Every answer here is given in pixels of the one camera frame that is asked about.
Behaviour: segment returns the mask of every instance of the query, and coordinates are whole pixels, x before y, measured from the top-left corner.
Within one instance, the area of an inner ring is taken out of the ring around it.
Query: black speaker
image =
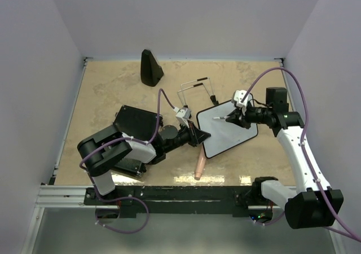
[[[152,51],[144,49],[140,61],[140,79],[142,83],[147,86],[156,86],[163,75],[162,67],[158,65]]]

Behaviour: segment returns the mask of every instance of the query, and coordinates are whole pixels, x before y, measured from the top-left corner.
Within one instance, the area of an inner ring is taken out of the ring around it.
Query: table
[[[164,77],[156,87],[140,81],[140,61],[88,62],[74,113],[61,155],[56,185],[89,185],[86,173],[78,167],[81,157],[77,144],[84,138],[107,127],[116,112],[125,104],[156,112],[159,88],[163,88],[173,105],[181,107],[177,96],[181,83],[210,77],[214,93],[220,103],[230,100],[237,89],[248,89],[264,70],[279,66],[276,61],[163,61]],[[281,71],[273,71],[252,90],[258,101],[265,101],[266,88],[285,86]],[[187,103],[196,114],[212,106],[202,86],[185,91]],[[179,128],[174,111],[161,100],[164,125]],[[288,159],[265,125],[258,126],[258,136],[212,159],[207,160],[200,181],[194,180],[194,170],[201,147],[184,145],[167,154],[166,159],[148,167],[140,181],[113,173],[117,185],[250,185],[255,177],[274,176],[284,185],[295,185]]]

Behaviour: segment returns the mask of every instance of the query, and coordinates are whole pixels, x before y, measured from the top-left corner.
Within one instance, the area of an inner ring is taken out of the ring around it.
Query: wall
[[[319,0],[287,55],[310,110],[307,131],[315,157],[345,202],[340,216],[361,234],[361,0]],[[298,110],[301,99],[291,91]],[[360,245],[345,239],[348,253]]]
[[[53,0],[0,0],[0,23],[0,253],[19,253],[82,67]]]
[[[55,0],[96,58],[285,57],[317,0]]]

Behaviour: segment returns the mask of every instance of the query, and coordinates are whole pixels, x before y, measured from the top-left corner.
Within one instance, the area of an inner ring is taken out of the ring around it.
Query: tabletop
[[[81,157],[77,144],[84,138],[109,126],[122,105],[156,112],[157,93],[163,88],[173,105],[182,107],[177,96],[181,84],[202,77],[210,77],[215,96],[220,103],[230,100],[235,90],[247,90],[259,74],[276,61],[160,61],[164,76],[155,87],[140,80],[140,61],[90,61],[87,64],[76,106],[72,115],[64,149],[60,158],[56,185],[89,185],[86,173],[79,168]],[[281,71],[265,75],[252,90],[254,98],[265,101],[266,88],[285,87]],[[197,125],[196,114],[212,106],[202,86],[186,90],[187,104]],[[179,128],[174,111],[164,97],[161,100],[164,125]],[[250,185],[254,178],[273,176],[284,185],[295,185],[285,152],[272,130],[258,126],[258,135],[212,159],[205,164],[201,180],[194,179],[194,171],[201,146],[184,145],[166,155],[166,159],[148,166],[139,180],[113,172],[117,185]]]

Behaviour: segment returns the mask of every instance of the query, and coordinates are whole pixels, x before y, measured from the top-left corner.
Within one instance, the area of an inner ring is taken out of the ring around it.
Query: gray wall
[[[80,52],[97,58],[285,57],[317,0],[55,0]]]
[[[0,0],[0,253],[18,253],[54,168],[81,56],[53,0]]]
[[[299,78],[310,110],[307,131],[313,153],[345,202],[340,216],[361,234],[361,0],[319,0],[286,66]],[[292,96],[297,110],[301,99]],[[360,245],[345,239],[348,253]]]

